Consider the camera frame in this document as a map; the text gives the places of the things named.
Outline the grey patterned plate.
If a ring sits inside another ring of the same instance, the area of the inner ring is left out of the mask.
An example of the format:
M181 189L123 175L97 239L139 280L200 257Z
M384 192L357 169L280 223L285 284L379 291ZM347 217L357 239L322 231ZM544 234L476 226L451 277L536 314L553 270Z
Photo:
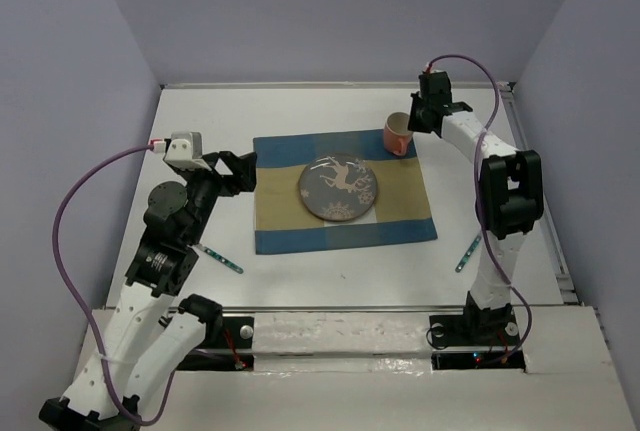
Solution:
M336 153L317 158L304 168L298 192L314 216L329 222L347 222L372 208L378 182L364 159Z

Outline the blue beige placemat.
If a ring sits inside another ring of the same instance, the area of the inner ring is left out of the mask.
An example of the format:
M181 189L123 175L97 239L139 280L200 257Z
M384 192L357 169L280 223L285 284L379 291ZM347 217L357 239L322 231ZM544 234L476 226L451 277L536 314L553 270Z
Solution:
M432 218L413 144L398 157L388 152L380 129L258 137L255 250L260 255L329 251L433 241ZM298 192L304 168L317 158L343 153L372 168L378 195L362 217L329 222L311 214Z

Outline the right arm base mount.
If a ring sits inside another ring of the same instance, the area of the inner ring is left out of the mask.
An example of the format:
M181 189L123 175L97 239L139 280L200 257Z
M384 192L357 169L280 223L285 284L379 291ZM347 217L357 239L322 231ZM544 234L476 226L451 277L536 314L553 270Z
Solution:
M506 322L475 334L464 327L461 315L433 315L425 338L432 349L434 371L526 370L514 314Z

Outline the pink cup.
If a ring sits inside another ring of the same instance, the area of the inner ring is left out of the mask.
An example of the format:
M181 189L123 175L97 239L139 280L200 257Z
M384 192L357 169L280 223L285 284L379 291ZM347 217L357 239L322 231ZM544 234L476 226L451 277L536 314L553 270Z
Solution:
M384 148L395 156L405 156L412 141L413 132L408 128L409 119L410 116L403 112L394 112L386 119L383 144Z

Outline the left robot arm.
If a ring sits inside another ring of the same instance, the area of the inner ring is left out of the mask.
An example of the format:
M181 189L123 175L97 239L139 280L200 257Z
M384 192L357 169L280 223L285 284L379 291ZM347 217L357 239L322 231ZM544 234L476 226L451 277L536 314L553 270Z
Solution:
M181 179L150 192L145 230L106 328L99 328L78 290L69 289L96 348L67 390L43 404L39 418L54 430L138 430L155 424L155 418L142 416L148 401L159 390L169 391L187 355L220 337L222 306L196 294L179 302L159 335L154 332L198 260L195 247L217 200L255 189L257 156L221 151L165 161Z

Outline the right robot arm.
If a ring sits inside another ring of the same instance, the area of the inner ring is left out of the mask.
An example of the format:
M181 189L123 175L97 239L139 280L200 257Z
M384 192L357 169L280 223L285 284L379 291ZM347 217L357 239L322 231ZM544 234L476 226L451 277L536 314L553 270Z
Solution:
M521 151L491 133L472 108L452 97L443 71L425 71L412 96L408 127L434 133L473 166L482 254L474 283L458 315L435 315L427 338L436 350L488 346L514 322L512 280L527 234L544 212L539 154Z

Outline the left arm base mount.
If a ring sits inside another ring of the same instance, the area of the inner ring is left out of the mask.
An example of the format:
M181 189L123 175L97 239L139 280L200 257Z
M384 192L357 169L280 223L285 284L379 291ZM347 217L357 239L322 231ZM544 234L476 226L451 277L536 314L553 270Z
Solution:
M254 317L231 315L220 329L207 326L204 341L178 365L178 371L252 371Z

